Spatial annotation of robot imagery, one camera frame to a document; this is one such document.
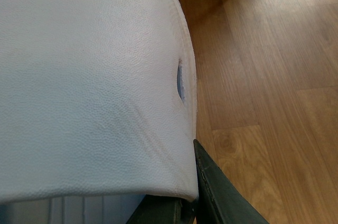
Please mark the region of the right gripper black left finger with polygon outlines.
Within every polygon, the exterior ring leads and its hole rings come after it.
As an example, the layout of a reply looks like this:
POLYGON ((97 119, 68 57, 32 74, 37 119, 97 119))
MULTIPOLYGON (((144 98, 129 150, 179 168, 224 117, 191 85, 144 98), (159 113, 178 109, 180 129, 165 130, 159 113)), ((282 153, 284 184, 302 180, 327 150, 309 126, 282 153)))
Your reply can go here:
POLYGON ((146 195, 127 223, 181 224, 193 223, 197 201, 176 197, 146 195))

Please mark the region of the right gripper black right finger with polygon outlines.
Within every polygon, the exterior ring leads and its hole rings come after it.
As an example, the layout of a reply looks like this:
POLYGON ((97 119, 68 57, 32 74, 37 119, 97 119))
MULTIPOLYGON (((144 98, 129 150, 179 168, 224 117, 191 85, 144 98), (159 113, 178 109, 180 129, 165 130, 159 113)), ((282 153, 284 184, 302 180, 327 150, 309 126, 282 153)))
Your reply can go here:
POLYGON ((194 151, 199 185, 197 223, 267 223, 239 193, 212 157, 195 139, 194 151))

